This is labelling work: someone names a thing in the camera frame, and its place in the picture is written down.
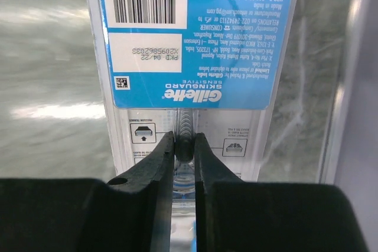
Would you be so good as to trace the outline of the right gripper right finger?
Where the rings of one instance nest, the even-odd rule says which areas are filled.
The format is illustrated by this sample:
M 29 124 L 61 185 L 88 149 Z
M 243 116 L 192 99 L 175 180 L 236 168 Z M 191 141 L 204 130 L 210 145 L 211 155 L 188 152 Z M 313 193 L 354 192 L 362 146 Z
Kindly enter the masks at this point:
M 194 142 L 198 251 L 367 251 L 350 201 L 324 184 L 246 182 Z

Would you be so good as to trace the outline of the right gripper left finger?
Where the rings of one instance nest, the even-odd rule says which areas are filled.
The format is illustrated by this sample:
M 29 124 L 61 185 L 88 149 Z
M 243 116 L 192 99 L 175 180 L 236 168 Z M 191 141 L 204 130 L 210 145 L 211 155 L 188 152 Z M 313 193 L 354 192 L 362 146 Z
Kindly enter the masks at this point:
M 168 251 L 174 135 L 109 182 L 1 179 L 2 251 Z

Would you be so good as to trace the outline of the blue razor blister pack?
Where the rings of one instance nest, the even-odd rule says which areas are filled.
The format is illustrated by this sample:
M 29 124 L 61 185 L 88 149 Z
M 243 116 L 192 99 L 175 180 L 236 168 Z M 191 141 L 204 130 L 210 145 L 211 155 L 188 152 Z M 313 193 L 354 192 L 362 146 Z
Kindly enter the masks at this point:
M 296 0 L 87 0 L 117 174 L 174 134 L 171 250 L 197 251 L 194 139 L 258 178 Z

